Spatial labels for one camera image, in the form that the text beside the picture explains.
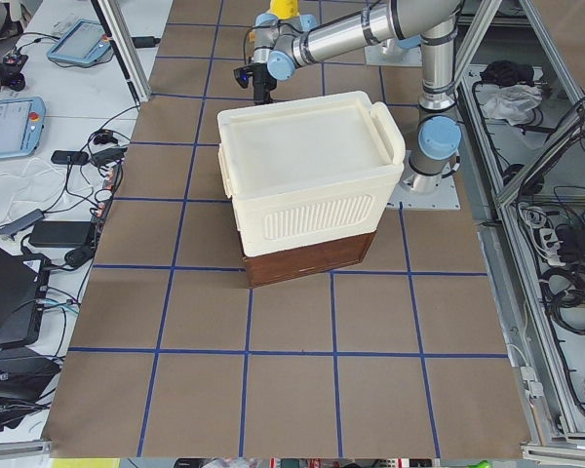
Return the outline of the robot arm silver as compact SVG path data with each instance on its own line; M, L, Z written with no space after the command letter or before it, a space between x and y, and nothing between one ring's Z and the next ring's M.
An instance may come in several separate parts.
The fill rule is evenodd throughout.
M456 103L454 40L461 8L459 1L376 1L359 12L318 23L314 16L302 14L295 1L272 1L246 32L245 37L253 41L253 54L235 69L234 78L242 88L253 90L255 104L268 104L278 83L304 66L389 40L419 38L419 106L426 116L409 158L413 180L408 187L421 191L423 184L449 177L444 170L447 157L423 139L438 127L440 114Z

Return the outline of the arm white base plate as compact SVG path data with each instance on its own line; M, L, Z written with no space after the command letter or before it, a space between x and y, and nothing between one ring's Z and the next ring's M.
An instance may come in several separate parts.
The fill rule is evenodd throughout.
M410 211L459 211L461 204L453 175L451 159L445 161L438 175L421 175L410 166L412 151L406 151L404 172L390 195L386 208Z
M392 67L421 67L422 57L419 44L405 45L386 41L379 45L365 47L367 65Z

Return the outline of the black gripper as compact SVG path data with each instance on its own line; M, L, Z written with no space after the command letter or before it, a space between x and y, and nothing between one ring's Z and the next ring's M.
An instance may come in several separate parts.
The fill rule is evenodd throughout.
M269 104L273 101L271 92L277 88L277 80L272 77L266 63L252 63L253 102Z

